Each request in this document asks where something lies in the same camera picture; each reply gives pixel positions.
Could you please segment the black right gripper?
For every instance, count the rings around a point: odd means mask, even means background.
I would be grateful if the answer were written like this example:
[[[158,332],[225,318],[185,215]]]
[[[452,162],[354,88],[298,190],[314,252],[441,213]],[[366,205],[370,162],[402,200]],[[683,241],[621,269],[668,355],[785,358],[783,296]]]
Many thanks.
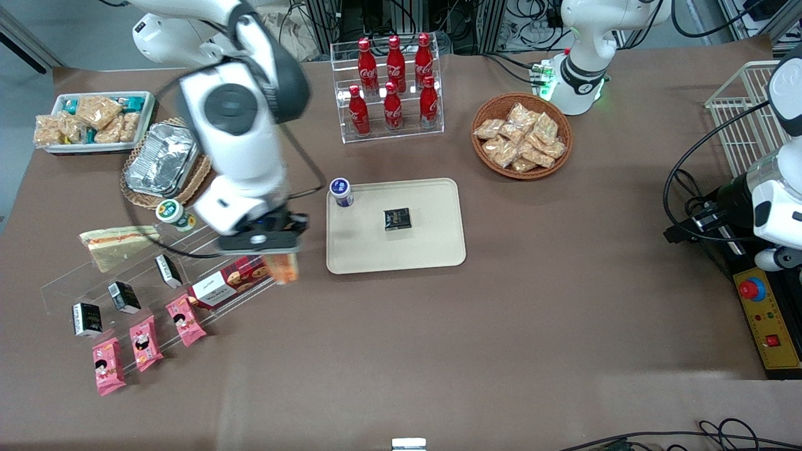
[[[292,212],[271,212],[237,225],[233,235],[221,235],[217,247],[229,255],[292,254],[301,245],[309,216]]]

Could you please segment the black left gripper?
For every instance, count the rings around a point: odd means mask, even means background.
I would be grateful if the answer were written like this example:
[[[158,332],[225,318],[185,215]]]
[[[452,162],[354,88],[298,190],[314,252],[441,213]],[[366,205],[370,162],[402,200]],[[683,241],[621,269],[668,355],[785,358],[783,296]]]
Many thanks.
[[[672,226],[664,231],[667,242],[718,242],[735,246],[736,243],[756,240],[753,195],[747,174],[741,174],[705,195],[689,172],[684,172],[684,176],[689,178],[689,182],[680,182],[680,186],[691,196],[684,203],[685,218],[670,217]]]

